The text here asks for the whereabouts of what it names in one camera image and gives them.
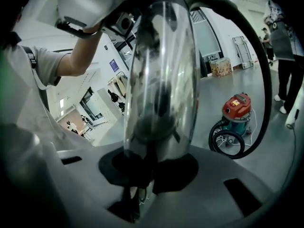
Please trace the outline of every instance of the black hose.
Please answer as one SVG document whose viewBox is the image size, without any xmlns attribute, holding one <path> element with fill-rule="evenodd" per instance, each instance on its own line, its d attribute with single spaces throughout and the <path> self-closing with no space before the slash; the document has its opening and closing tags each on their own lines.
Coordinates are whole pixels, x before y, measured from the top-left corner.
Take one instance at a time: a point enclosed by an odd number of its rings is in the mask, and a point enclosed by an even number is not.
<svg viewBox="0 0 304 228">
<path fill-rule="evenodd" d="M 207 7 L 211 8 L 217 14 L 232 20 L 240 30 L 245 34 L 247 39 L 250 41 L 253 49 L 256 52 L 257 58 L 260 63 L 260 68 L 262 71 L 262 77 L 264 82 L 264 94 L 265 94 L 265 110 L 264 118 L 262 121 L 261 130 L 256 138 L 256 141 L 251 145 L 249 149 L 244 151 L 242 154 L 238 155 L 235 159 L 243 158 L 254 151 L 257 146 L 262 142 L 265 132 L 268 127 L 271 113 L 271 103 L 272 103 L 272 84 L 271 75 L 268 60 L 264 51 L 264 48 L 249 24 L 246 18 L 238 11 L 237 6 L 229 0 L 184 0 L 189 11 L 197 7 Z"/>
<path fill-rule="evenodd" d="M 243 137 L 241 135 L 239 135 L 238 133 L 233 132 L 233 131 L 229 131 L 229 130 L 222 130 L 222 131 L 219 131 L 217 133 L 214 133 L 214 131 L 217 128 L 228 125 L 228 124 L 229 124 L 229 122 L 225 118 L 223 118 L 221 121 L 217 122 L 211 128 L 211 131 L 209 133 L 209 139 L 208 139 L 209 148 L 210 148 L 211 151 L 221 153 L 221 154 L 223 154 L 223 155 L 225 155 L 225 156 L 227 156 L 231 159 L 239 159 L 239 156 L 245 151 L 245 142 L 244 142 Z M 240 151 L 235 155 L 226 154 L 225 152 L 223 152 L 217 144 L 217 137 L 219 137 L 221 135 L 230 135 L 230 136 L 235 137 L 240 143 Z"/>
<path fill-rule="evenodd" d="M 240 144 L 240 150 L 239 150 L 239 152 L 236 153 L 236 154 L 234 154 L 234 155 L 233 154 L 227 154 L 227 153 L 223 152 L 218 147 L 218 144 L 217 144 L 217 137 L 219 137 L 221 135 L 231 135 L 231 136 L 235 137 L 239 141 L 239 144 Z M 212 146 L 213 146 L 213 148 L 215 149 L 216 152 L 218 152 L 220 154 L 223 154 L 225 156 L 228 156 L 231 159 L 239 159 L 239 156 L 242 153 L 244 153 L 244 151 L 245 151 L 245 142 L 244 142 L 244 139 L 242 138 L 242 136 L 239 135 L 236 132 L 229 131 L 229 130 L 222 130 L 222 131 L 219 131 L 219 132 L 215 133 L 213 135 L 213 137 L 212 137 Z"/>
<path fill-rule="evenodd" d="M 215 131 L 217 128 L 223 126 L 224 124 L 225 124 L 224 121 L 219 121 L 219 122 L 217 122 L 217 123 L 211 128 L 211 131 L 210 131 L 210 133 L 209 133 L 209 138 L 208 138 L 209 148 L 210 148 L 211 151 L 217 152 L 217 151 L 214 149 L 213 143 L 212 143 L 212 138 L 213 138 L 213 135 L 214 135 L 214 131 Z"/>
</svg>

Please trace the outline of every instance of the transparent plastic cover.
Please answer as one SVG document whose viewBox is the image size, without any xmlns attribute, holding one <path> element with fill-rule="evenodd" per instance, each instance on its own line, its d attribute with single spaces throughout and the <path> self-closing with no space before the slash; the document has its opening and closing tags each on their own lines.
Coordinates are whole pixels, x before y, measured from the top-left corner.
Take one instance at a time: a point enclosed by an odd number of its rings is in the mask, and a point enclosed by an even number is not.
<svg viewBox="0 0 304 228">
<path fill-rule="evenodd" d="M 124 151 L 158 162 L 188 152 L 195 123 L 199 60 L 188 10 L 168 1 L 142 15 L 128 80 Z"/>
</svg>

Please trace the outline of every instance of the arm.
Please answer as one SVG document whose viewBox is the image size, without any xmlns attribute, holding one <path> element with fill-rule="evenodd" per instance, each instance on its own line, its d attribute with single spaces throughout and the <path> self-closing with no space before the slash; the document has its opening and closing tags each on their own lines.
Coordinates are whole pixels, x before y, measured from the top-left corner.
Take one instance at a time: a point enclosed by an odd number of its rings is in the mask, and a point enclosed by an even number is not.
<svg viewBox="0 0 304 228">
<path fill-rule="evenodd" d="M 94 33 L 99 26 L 98 23 L 93 28 L 84 29 L 84 32 Z M 102 33 L 99 31 L 89 39 L 78 39 L 72 53 L 61 59 L 56 76 L 79 76 L 84 74 L 93 60 L 101 35 Z"/>
<path fill-rule="evenodd" d="M 269 42 L 269 41 L 270 41 L 270 35 L 269 35 L 269 34 L 266 34 L 265 37 L 264 37 L 263 42 L 264 42 L 264 43 L 267 43 L 267 42 Z"/>
</svg>

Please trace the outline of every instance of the black rubber mount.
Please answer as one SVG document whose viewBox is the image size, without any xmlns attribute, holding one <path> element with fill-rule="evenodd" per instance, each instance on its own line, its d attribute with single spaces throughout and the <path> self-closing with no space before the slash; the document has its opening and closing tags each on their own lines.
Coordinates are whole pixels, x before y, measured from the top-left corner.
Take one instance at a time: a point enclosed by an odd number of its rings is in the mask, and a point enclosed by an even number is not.
<svg viewBox="0 0 304 228">
<path fill-rule="evenodd" d="M 98 167 L 113 185 L 144 189 L 154 180 L 155 194 L 182 190 L 196 177 L 199 170 L 198 162 L 189 153 L 179 159 L 165 160 L 154 167 L 146 163 L 135 154 L 127 158 L 121 147 L 104 155 Z"/>
</svg>

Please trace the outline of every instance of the gray floor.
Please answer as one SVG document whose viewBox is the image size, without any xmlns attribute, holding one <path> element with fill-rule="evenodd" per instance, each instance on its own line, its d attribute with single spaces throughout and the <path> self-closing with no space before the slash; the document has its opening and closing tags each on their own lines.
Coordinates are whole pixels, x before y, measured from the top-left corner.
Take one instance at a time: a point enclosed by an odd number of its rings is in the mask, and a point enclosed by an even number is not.
<svg viewBox="0 0 304 228">
<path fill-rule="evenodd" d="M 278 92 L 278 73 L 271 71 L 271 76 L 275 95 Z M 264 84 L 259 65 L 247 70 L 236 70 L 231 75 L 222 78 L 201 79 L 199 110 L 192 145 L 209 148 L 208 135 L 211 127 L 221 119 L 223 104 L 231 96 L 241 92 L 250 96 L 252 107 L 256 112 L 257 130 L 253 134 L 253 141 L 256 139 L 262 124 L 265 106 Z M 287 115 L 279 112 L 281 105 L 282 103 L 273 101 L 269 126 L 258 148 L 247 157 L 236 160 L 237 163 L 263 180 L 273 191 L 282 187 L 294 154 L 294 136 L 292 131 L 285 127 Z M 254 121 L 252 119 L 250 122 L 252 129 L 255 127 Z M 297 122 L 296 127 L 297 135 L 300 135 L 303 125 L 300 126 Z M 250 137 L 246 138 L 245 142 L 250 143 Z M 298 146 L 302 145 L 303 139 L 298 138 Z M 234 152 L 237 152 L 235 149 L 239 150 L 238 146 L 231 148 L 234 148 Z"/>
</svg>

